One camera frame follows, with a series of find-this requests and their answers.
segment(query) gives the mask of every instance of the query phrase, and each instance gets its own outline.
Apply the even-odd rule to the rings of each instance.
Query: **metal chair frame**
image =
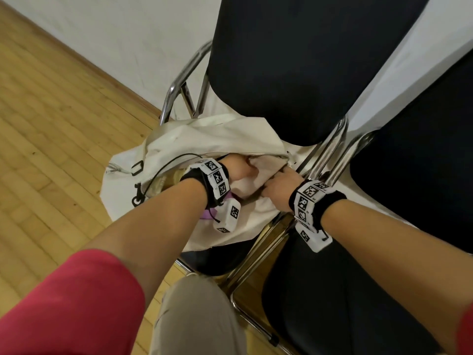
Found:
[[[187,79],[200,64],[202,59],[210,52],[212,47],[212,40],[203,44],[192,58],[187,62],[182,71],[177,75],[175,80],[170,85],[168,92],[166,94],[164,104],[161,111],[161,116],[159,124],[163,125],[169,120],[171,110],[174,104],[174,101],[179,95],[182,95],[184,103],[187,107],[187,110],[191,118],[198,118],[203,113],[205,107],[205,101],[209,94],[209,78],[207,72],[204,75],[202,81],[202,87],[199,94],[199,99],[197,101],[197,106],[194,107],[189,88],[187,87]],[[340,120],[340,122],[335,126],[332,132],[328,137],[323,141],[318,143],[310,154],[305,158],[305,160],[299,165],[297,172],[301,173],[305,166],[312,160],[312,158],[320,151],[320,155],[317,160],[310,168],[308,172],[305,172],[303,175],[307,179],[318,179],[321,176],[325,178],[326,174],[322,175],[322,171],[327,165],[330,158],[334,155],[335,151],[338,149],[341,143],[344,143],[346,132],[348,128],[348,121],[346,117]],[[345,170],[349,161],[355,156],[358,151],[360,151],[364,146],[366,146],[372,139],[373,132],[356,137],[345,149],[343,154],[340,156],[332,171],[327,174],[328,178],[326,183],[328,185],[333,185],[341,173]],[[278,225],[283,224],[283,230],[271,241],[266,247],[263,244],[269,238],[269,235],[273,233]],[[258,235],[258,239],[250,252],[246,255],[245,259],[240,263],[240,265],[230,272],[224,280],[220,283],[220,287],[227,293],[230,302],[232,303],[235,310],[238,314],[243,317],[250,325],[262,333],[269,342],[277,347],[280,347],[284,352],[289,355],[293,355],[294,351],[289,346],[282,344],[279,341],[279,338],[273,333],[264,328],[263,325],[259,324],[255,319],[253,319],[249,314],[247,314],[241,307],[236,303],[234,299],[234,293],[237,288],[252,274],[252,272],[263,262],[264,259],[288,236],[288,232],[295,225],[294,219],[290,214],[279,213]],[[256,256],[257,258],[250,262],[251,258]],[[191,273],[193,270],[186,265],[181,259],[177,259],[176,264],[181,268],[186,270],[186,272]]]

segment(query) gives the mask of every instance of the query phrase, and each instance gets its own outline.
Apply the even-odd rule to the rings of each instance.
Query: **wall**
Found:
[[[158,108],[198,47],[220,0],[4,0]],[[350,135],[384,125],[473,47],[473,0],[430,0],[348,112]],[[208,59],[188,81],[197,102]],[[182,101],[179,118],[188,113]],[[204,114],[231,112],[210,94]]]
[[[220,0],[3,0],[162,108],[174,77],[213,36]],[[208,58],[188,81],[197,103]],[[188,117],[180,100],[176,112]],[[210,94],[206,113],[230,109]]]

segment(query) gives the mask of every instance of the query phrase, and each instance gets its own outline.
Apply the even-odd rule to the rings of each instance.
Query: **folding chair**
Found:
[[[328,150],[320,165],[340,141],[340,120],[428,1],[222,0],[214,38],[170,86],[161,124],[179,94],[191,117],[198,117],[212,86],[228,106],[245,116],[266,118],[289,143],[320,144],[337,129],[325,143]],[[208,52],[194,107],[186,80]],[[178,263],[189,271],[225,274],[245,259],[256,239],[183,253]]]
[[[327,183],[351,161],[338,189],[473,252],[472,91],[470,51],[379,131],[356,137]],[[273,344],[280,335],[290,345],[282,346],[288,353],[292,348],[301,354],[440,352],[429,332],[336,241],[312,253],[298,234],[289,233],[262,293],[273,329],[240,309],[233,294],[231,299]]]

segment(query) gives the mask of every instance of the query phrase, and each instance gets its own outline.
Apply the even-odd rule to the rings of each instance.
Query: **purple object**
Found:
[[[225,196],[225,199],[228,198],[234,198],[232,192],[228,192],[227,195]],[[201,215],[201,219],[212,219],[212,216],[210,215],[210,212],[212,212],[212,215],[215,217],[217,215],[217,210],[215,208],[210,208],[209,210],[205,209],[204,213]]]

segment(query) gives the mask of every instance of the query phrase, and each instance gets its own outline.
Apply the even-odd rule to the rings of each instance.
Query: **baseboard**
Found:
[[[84,56],[82,56],[80,53],[66,45],[64,42],[59,40],[57,37],[43,29],[41,26],[38,24],[34,23],[31,21],[28,17],[25,15],[21,14],[19,11],[15,10],[12,6],[8,5],[5,1],[0,0],[0,7],[14,13],[17,17],[19,17],[21,20],[24,22],[28,23],[30,26],[32,26],[34,29],[38,31],[39,34],[43,35],[45,38],[47,38],[49,41],[53,42],[56,46],[60,47],[62,50],[67,52],[71,57],[85,65],[87,68],[92,70],[95,74],[97,74],[99,77],[107,81],[109,84],[111,84],[114,88],[118,89],[120,92],[124,93],[127,95],[131,100],[141,104],[144,108],[149,110],[151,113],[153,113],[157,119],[159,119],[159,116],[161,115],[161,110],[154,106],[151,102],[146,101],[143,97],[135,93],[133,90],[125,86],[123,83],[118,81],[116,78],[113,76],[109,75],[107,72],[99,68],[98,66],[94,65],[91,61],[86,59]]]

